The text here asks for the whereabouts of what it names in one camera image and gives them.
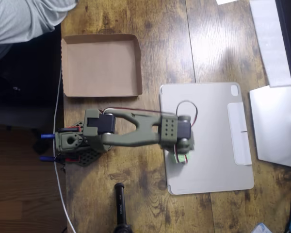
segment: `brown cardboard box lid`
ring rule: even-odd
[[[62,64],[64,93],[68,97],[142,94],[141,51],[135,35],[65,36]]]

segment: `gray sleeve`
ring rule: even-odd
[[[0,0],[0,45],[26,42],[54,30],[78,0]]]

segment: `white paper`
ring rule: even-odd
[[[250,6],[269,85],[291,85],[275,0],[251,0]]]
[[[217,0],[217,3],[218,5],[221,5],[221,4],[225,4],[225,3],[229,3],[233,1],[237,1],[237,0]]]

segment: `wooden desk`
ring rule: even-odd
[[[264,222],[283,232],[291,168],[257,160],[248,92],[266,85],[248,0],[82,0],[62,24],[62,36],[132,33],[142,50],[143,94],[136,98],[65,98],[65,125],[86,108],[159,110],[164,83],[238,82],[242,88],[255,187],[247,191],[171,196],[159,146],[114,148],[86,168],[67,165],[67,207],[78,233],[116,226],[114,184],[125,184],[128,224],[135,233],[249,233]],[[119,132],[132,130],[123,122]]]

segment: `monitor stand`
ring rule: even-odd
[[[291,86],[250,91],[258,158],[291,166]]]

